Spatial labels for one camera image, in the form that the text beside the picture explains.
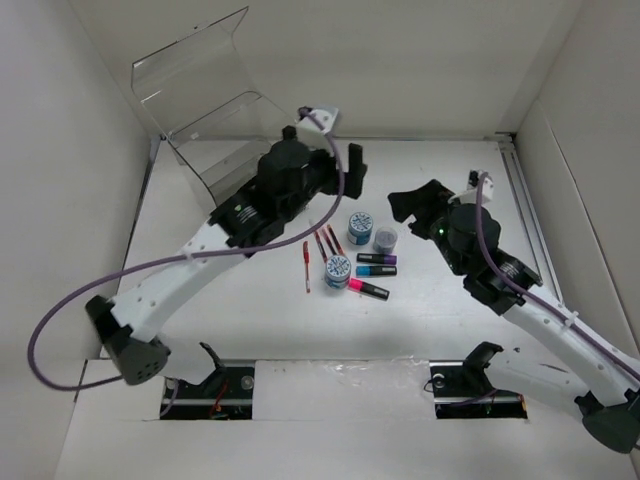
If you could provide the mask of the clear acrylic drawer organizer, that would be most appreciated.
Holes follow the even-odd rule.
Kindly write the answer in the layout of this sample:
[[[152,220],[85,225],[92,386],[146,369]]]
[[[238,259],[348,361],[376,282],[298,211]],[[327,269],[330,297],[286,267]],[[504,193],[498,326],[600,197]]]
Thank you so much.
[[[262,93],[238,53],[239,9],[136,60],[131,89],[209,212],[256,173],[291,114]]]

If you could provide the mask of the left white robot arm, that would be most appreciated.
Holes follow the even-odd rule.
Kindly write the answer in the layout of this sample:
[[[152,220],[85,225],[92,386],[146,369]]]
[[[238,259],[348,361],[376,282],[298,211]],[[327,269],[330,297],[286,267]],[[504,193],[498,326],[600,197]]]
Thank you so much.
[[[85,305],[102,346],[122,379],[139,385],[170,375],[174,348],[161,331],[170,317],[212,280],[254,254],[284,246],[281,235],[318,193],[356,199],[367,166],[358,144],[348,165],[326,149],[290,138],[271,146],[257,171],[223,201],[173,257],[154,262],[153,273],[112,298]]]

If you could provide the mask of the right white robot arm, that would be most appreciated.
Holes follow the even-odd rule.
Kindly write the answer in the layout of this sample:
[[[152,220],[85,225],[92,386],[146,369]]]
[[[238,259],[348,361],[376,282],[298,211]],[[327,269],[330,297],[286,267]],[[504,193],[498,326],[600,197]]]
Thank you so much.
[[[564,365],[527,364],[508,357],[504,347],[483,342],[462,362],[469,391],[459,407],[498,390],[512,391],[566,412],[614,452],[638,450],[638,360],[562,306],[532,269],[500,249],[501,226],[484,206],[492,189],[491,178],[482,173],[459,194],[432,180],[388,196],[393,218],[435,244],[474,300],[528,333]]]

